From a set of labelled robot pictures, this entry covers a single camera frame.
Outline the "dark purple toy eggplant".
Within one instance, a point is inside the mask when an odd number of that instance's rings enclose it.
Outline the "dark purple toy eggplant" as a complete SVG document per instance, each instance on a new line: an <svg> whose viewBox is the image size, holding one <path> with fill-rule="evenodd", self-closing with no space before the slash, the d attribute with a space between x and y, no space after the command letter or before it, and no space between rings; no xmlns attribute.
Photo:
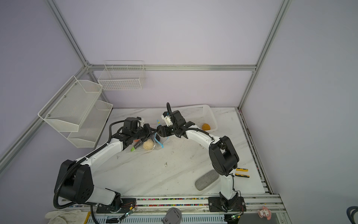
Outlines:
<svg viewBox="0 0 358 224"><path fill-rule="evenodd" d="M139 148L140 146L142 146L143 145L143 142L136 142L133 146L132 146L132 148L131 148L131 152L134 152L137 148Z"/></svg>

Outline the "cream toy potato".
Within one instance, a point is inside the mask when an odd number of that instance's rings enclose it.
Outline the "cream toy potato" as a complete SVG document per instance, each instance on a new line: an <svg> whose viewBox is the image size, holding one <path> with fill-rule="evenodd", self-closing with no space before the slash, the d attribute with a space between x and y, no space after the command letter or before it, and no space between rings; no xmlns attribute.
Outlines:
<svg viewBox="0 0 358 224"><path fill-rule="evenodd" d="M155 148L155 143L153 140L149 139L143 143L144 150L153 150Z"/></svg>

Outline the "yellow-brown toy potato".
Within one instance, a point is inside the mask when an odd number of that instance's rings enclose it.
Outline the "yellow-brown toy potato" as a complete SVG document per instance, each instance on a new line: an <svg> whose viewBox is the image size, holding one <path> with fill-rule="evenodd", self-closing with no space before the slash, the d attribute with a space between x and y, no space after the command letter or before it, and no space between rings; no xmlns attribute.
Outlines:
<svg viewBox="0 0 358 224"><path fill-rule="evenodd" d="M204 123L204 124L202 125L201 129L204 130L204 131L208 131L208 130L211 130L211 127L210 127L209 124Z"/></svg>

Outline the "clear zip bag blue zipper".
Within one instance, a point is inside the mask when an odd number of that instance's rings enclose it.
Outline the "clear zip bag blue zipper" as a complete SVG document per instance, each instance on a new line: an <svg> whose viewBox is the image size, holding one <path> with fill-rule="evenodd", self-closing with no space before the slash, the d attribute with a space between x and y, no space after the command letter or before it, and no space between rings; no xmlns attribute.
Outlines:
<svg viewBox="0 0 358 224"><path fill-rule="evenodd" d="M150 124L144 124L143 127L149 130L149 134L147 137L143 139L138 139L133 142L133 145L130 149L131 152L144 152L144 151L154 151L164 148L164 142L168 139L168 137L160 137L157 133L156 127L152 127Z"/></svg>

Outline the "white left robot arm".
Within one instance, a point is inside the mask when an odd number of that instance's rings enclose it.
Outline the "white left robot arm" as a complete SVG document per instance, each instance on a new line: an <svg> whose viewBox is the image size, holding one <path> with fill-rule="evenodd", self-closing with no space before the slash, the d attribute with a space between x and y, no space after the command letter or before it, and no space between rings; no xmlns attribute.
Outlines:
<svg viewBox="0 0 358 224"><path fill-rule="evenodd" d="M107 188L97 187L93 174L110 158L128 148L134 141L146 141L156 133L156 129L143 123L139 117L122 120L122 127L113 133L113 124L109 126L108 141L77 160L64 161L58 173L53 205L56 209L65 209L72 205L101 205L111 212L122 207L121 194Z"/></svg>

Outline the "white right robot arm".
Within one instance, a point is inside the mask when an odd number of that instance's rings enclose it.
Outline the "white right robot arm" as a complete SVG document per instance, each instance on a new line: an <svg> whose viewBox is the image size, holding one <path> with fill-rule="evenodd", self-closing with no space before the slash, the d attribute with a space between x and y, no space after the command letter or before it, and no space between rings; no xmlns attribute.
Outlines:
<svg viewBox="0 0 358 224"><path fill-rule="evenodd" d="M234 145L227 136L217 137L202 130L191 121L186 121L181 113L172 111L167 103L167 111L162 114L165 125L157 127L160 137L175 135L192 140L206 148L214 171L220 175L221 190L218 197L209 197L208 204L211 212L243 213L246 204L240 191L235 189L234 176L239 162L239 156Z"/></svg>

